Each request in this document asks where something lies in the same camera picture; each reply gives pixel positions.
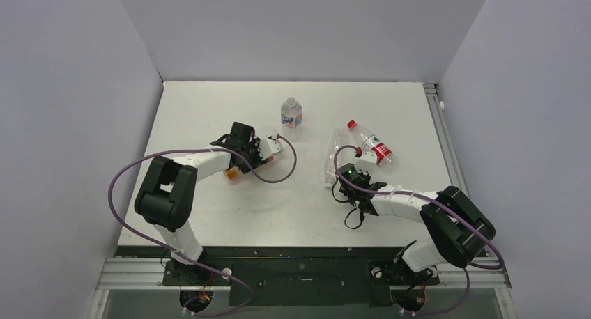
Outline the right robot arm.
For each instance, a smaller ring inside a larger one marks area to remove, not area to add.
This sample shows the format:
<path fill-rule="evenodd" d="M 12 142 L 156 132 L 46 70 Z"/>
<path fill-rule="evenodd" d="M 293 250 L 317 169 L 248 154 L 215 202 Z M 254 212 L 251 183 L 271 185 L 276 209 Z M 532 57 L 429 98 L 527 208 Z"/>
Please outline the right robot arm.
<path fill-rule="evenodd" d="M 398 280 L 410 282 L 421 271 L 441 263 L 465 268 L 496 236 L 487 217 L 458 187 L 435 192 L 397 189 L 385 182 L 372 182 L 351 163 L 336 171 L 340 192 L 360 213 L 389 216 L 422 224 L 429 233 L 425 240 L 413 240 L 398 254 L 393 272 Z"/>

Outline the clear crushed bottle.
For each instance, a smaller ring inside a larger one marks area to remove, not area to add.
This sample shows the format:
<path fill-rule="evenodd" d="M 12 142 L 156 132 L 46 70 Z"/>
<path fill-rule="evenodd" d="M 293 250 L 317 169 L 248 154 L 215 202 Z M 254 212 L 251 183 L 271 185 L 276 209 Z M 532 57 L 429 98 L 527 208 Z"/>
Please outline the clear crushed bottle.
<path fill-rule="evenodd" d="M 350 139 L 347 132 L 341 129 L 335 129 L 330 137 L 327 153 L 323 164 L 323 184 L 326 189 L 330 189 L 337 181 L 334 166 L 335 154 L 339 148 L 349 145 Z"/>

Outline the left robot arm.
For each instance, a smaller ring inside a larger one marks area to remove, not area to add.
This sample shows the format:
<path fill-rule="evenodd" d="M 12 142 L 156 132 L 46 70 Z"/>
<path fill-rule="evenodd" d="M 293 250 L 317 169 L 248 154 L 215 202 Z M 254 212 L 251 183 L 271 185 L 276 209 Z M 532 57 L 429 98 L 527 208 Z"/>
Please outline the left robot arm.
<path fill-rule="evenodd" d="M 210 277 L 204 262 L 206 251 L 188 221 L 197 183 L 218 172 L 229 177 L 248 173 L 282 151 L 277 137 L 258 138 L 253 127 L 235 122 L 228 134 L 210 143 L 202 153 L 152 159 L 135 199 L 135 212 L 169 246 L 175 273 L 191 284 Z"/>

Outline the clear blue-label bottle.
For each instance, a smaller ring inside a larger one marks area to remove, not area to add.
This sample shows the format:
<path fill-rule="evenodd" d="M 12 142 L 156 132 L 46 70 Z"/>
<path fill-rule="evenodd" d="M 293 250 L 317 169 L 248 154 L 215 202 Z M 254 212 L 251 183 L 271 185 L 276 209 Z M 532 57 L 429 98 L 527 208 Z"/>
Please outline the clear blue-label bottle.
<path fill-rule="evenodd" d="M 281 106 L 281 124 L 286 130 L 297 130 L 302 122 L 302 105 L 294 97 L 287 98 Z"/>

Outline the red-cap water bottle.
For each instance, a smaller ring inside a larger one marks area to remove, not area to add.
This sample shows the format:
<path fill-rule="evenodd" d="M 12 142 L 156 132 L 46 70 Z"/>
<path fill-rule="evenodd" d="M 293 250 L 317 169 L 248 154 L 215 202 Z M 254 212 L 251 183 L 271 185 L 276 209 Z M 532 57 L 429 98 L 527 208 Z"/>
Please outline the red-cap water bottle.
<path fill-rule="evenodd" d="M 358 124 L 354 120 L 347 123 L 347 128 L 353 136 L 354 142 L 363 151 L 372 151 L 377 156 L 376 164 L 383 169 L 393 167 L 393 153 L 370 129 Z"/>

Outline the orange tea bottle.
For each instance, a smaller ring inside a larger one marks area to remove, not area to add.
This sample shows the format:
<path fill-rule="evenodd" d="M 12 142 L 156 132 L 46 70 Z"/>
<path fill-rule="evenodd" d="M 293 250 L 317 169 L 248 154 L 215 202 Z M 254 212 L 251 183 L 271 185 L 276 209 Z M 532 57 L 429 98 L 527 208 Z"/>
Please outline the orange tea bottle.
<path fill-rule="evenodd" d="M 262 161 L 260 161 L 258 164 L 254 165 L 254 168 L 257 169 L 269 162 L 272 162 L 274 160 L 273 156 L 270 156 L 267 159 L 263 159 Z M 224 175 L 226 177 L 227 180 L 235 180 L 236 178 L 238 178 L 239 176 L 246 174 L 250 172 L 250 170 L 248 168 L 245 168 L 245 170 L 242 170 L 239 166 L 234 166 L 230 169 L 227 169 L 224 171 Z"/>

